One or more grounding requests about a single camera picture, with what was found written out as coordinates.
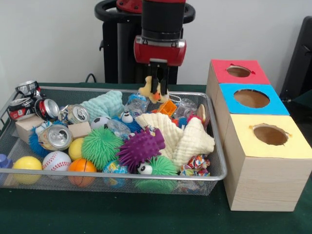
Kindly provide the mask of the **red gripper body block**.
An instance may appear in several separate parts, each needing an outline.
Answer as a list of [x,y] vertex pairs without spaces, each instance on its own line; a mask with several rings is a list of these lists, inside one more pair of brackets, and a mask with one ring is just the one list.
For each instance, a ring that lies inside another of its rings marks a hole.
[[156,42],[136,36],[134,41],[134,55],[136,62],[149,64],[150,62],[166,63],[168,66],[181,66],[186,54],[186,40],[171,42]]

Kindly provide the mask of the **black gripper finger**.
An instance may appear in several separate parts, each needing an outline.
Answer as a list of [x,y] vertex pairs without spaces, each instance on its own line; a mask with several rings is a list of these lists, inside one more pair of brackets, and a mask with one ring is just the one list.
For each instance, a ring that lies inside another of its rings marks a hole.
[[155,94],[157,92],[157,86],[158,86],[158,78],[157,78],[157,68],[158,64],[156,62],[150,62],[151,67],[151,93]]
[[162,96],[165,96],[168,94],[169,66],[166,63],[161,63],[160,68],[163,70],[163,76],[160,81],[160,92]]

